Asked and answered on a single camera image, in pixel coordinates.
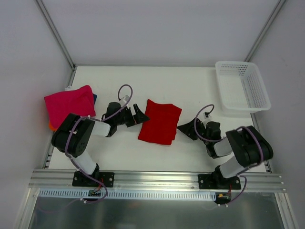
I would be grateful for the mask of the red t shirt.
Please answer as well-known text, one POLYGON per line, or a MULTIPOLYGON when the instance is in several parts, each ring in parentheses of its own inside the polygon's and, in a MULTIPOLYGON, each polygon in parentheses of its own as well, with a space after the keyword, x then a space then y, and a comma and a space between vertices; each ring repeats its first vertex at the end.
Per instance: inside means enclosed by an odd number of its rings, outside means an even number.
POLYGON ((182 109, 173 104, 158 104, 148 99, 144 122, 138 139, 148 143, 170 146, 175 140, 182 109))

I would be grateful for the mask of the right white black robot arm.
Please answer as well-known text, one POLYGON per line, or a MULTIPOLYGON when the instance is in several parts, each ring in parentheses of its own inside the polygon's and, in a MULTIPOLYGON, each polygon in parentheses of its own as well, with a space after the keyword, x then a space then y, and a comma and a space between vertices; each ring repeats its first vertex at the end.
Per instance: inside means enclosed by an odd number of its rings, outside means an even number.
POLYGON ((232 155, 225 163, 218 165, 211 174, 199 174, 199 189, 240 190, 239 176, 273 157, 270 144, 252 126, 227 131, 221 137, 220 123, 201 122, 194 119, 177 127, 192 140, 204 142, 208 156, 213 159, 232 155))

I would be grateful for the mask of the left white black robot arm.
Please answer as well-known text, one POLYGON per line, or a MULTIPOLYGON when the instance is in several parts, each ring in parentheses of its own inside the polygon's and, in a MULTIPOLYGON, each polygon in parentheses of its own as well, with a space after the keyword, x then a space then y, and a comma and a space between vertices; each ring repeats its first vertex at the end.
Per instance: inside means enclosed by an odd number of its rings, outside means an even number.
POLYGON ((105 185, 113 187, 114 173, 101 172, 99 165, 94 162, 86 150, 92 135, 111 137, 117 131, 117 126, 127 127, 149 121, 137 104, 133 105, 135 114, 128 106, 119 102, 108 104, 106 113, 101 121, 70 113, 52 136, 51 144, 64 153, 73 163, 76 172, 73 175, 74 187, 97 187, 105 185))

